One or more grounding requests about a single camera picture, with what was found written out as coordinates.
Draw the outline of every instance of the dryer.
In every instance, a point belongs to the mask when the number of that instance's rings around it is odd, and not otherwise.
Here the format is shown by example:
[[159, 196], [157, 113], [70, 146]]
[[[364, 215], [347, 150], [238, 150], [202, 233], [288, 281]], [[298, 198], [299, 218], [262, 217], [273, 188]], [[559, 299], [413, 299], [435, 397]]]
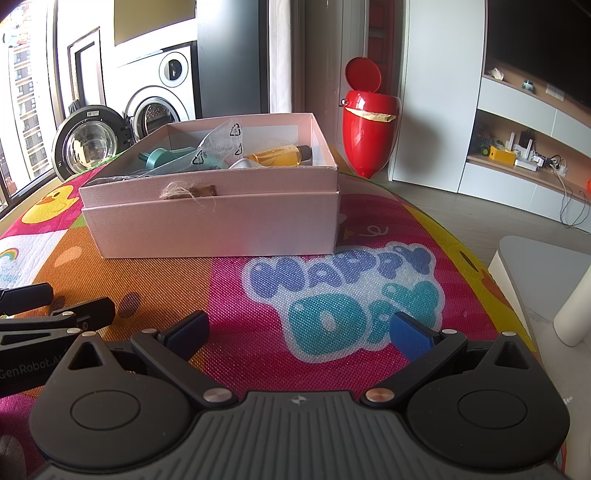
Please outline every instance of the dryer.
[[118, 67], [118, 88], [109, 95], [109, 106], [85, 106], [60, 125], [51, 152], [57, 175], [66, 180], [163, 125], [201, 118], [196, 73], [196, 42]]
[[133, 142], [162, 125], [201, 117], [196, 70], [196, 42], [166, 48], [115, 69], [120, 83], [107, 103], [128, 121]]

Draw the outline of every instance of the rubber duck print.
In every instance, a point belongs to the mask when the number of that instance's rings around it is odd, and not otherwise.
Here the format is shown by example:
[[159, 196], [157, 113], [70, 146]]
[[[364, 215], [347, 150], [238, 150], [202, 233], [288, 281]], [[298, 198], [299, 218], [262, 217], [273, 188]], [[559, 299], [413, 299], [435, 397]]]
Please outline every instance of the rubber duck print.
[[74, 190], [72, 185], [64, 185], [53, 190], [22, 216], [22, 222], [29, 224], [46, 222], [65, 212], [80, 199], [80, 197], [68, 198], [72, 190]]

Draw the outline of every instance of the washing machine door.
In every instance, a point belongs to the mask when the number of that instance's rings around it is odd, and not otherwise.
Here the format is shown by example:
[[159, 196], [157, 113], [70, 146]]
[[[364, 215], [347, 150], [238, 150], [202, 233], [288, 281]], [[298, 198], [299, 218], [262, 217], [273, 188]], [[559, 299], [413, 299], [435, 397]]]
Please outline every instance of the washing machine door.
[[163, 125], [189, 120], [181, 100], [167, 88], [159, 86], [139, 90], [129, 100], [125, 115], [129, 118], [134, 142]]
[[51, 161], [62, 180], [96, 167], [131, 146], [131, 133], [121, 115], [104, 105], [82, 107], [57, 130]]

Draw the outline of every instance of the rainbow print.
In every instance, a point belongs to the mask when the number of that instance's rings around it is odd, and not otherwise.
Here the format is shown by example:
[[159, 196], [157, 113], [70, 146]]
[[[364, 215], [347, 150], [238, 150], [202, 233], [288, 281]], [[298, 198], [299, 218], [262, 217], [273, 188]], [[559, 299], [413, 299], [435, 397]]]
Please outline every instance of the rainbow print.
[[8, 257], [10, 260], [14, 260], [18, 257], [18, 248], [9, 248], [0, 254], [0, 258]]

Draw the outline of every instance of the gray panel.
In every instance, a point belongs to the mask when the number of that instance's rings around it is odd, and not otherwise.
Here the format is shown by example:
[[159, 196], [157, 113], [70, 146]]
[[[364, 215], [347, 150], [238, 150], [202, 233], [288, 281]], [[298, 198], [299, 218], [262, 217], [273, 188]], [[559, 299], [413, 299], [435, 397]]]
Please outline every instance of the gray panel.
[[203, 117], [261, 113], [259, 0], [197, 1]]
[[[492, 475], [433, 458], [391, 411], [372, 410], [348, 392], [252, 392], [235, 408], [204, 413], [187, 440], [154, 464], [101, 478], [484, 480], [560, 479], [550, 465]], [[90, 480], [49, 467], [38, 479]]]

